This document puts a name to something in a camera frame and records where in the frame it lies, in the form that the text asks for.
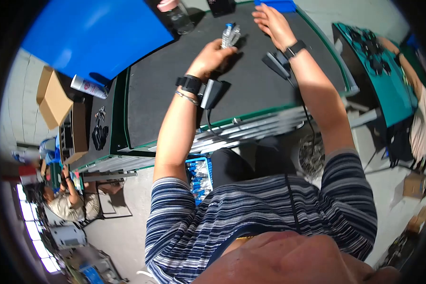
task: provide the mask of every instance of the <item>bracelet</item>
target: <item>bracelet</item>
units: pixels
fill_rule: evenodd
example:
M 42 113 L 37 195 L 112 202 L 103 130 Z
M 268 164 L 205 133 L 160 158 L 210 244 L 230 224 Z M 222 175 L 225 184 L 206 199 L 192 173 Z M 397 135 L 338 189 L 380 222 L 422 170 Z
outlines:
M 199 103 L 197 102 L 197 100 L 195 100 L 195 99 L 193 99 L 193 98 L 190 98 L 190 97 L 188 97 L 187 95 L 180 93 L 179 91 L 175 91 L 175 93 L 176 93 L 177 95 L 179 95 L 180 97 L 182 97 L 182 98 L 184 98 L 184 99 L 189 100 L 189 101 L 190 101 L 190 102 L 192 102 L 194 105 L 199 105 Z

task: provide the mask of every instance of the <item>legs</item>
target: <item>legs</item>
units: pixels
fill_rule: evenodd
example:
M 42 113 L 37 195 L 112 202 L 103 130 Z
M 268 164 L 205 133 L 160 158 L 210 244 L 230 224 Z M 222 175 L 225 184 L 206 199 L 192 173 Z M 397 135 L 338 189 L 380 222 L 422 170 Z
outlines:
M 254 178 L 253 168 L 228 148 L 214 151 L 211 160 L 214 188 Z
M 98 187 L 98 190 L 101 190 L 105 194 L 109 194 L 109 195 L 114 195 L 120 189 L 123 188 L 119 182 L 114 182 L 110 180 L 100 180 L 98 182 L 90 181 L 90 182 L 84 183 L 84 190 L 87 193 L 96 194 L 96 186 Z
M 213 166 L 213 187 L 269 175 L 296 174 L 288 155 L 279 147 L 278 139 L 270 136 L 259 141 L 256 149 L 256 170 L 237 153 L 221 148 L 211 156 Z
M 296 174 L 292 161 L 285 155 L 276 137 L 260 140 L 256 149 L 256 178 L 281 173 Z

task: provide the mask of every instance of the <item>striped shirt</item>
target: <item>striped shirt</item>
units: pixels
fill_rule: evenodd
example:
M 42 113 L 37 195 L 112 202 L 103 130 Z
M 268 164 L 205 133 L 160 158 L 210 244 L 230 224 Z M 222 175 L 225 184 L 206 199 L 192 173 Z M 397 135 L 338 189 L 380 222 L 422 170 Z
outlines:
M 243 231 L 297 231 L 328 235 L 342 252 L 364 260 L 373 249 L 377 213 L 373 193 L 355 153 L 332 157 L 322 190 L 289 175 L 252 179 L 213 190 L 198 207 L 177 178 L 154 182 L 145 240 L 145 263 L 159 283 L 189 283 Z

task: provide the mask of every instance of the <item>black anti-static mat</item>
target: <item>black anti-static mat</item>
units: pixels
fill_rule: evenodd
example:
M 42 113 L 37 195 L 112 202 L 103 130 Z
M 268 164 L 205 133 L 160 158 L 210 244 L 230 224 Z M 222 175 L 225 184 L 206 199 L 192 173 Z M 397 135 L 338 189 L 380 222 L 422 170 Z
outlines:
M 232 84 L 211 113 L 211 121 L 293 103 L 295 92 L 290 84 L 271 71 L 262 61 L 276 51 L 271 39 L 254 23 L 254 4 L 237 5 L 234 14 L 213 18 L 207 13 L 194 31 L 137 62 L 131 67 L 128 94 L 128 132 L 131 147 L 158 137 L 159 127 L 175 92 L 175 81 L 187 71 L 199 51 L 208 42 L 220 38 L 226 23 L 236 22 L 247 36 L 242 58 L 219 77 Z M 296 13 L 285 14 L 296 38 L 303 40 L 338 91 L 345 84 L 341 70 L 315 31 Z

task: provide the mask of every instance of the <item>blue bin of parts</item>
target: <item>blue bin of parts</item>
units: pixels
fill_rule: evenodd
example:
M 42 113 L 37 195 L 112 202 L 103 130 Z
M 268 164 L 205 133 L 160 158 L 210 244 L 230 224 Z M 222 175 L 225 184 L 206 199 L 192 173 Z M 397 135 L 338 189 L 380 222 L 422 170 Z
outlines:
M 187 179 L 196 200 L 196 206 L 213 190 L 212 163 L 210 158 L 186 160 Z
M 292 0 L 254 0 L 256 6 L 261 3 L 275 8 L 280 13 L 294 13 L 297 10 L 297 5 Z

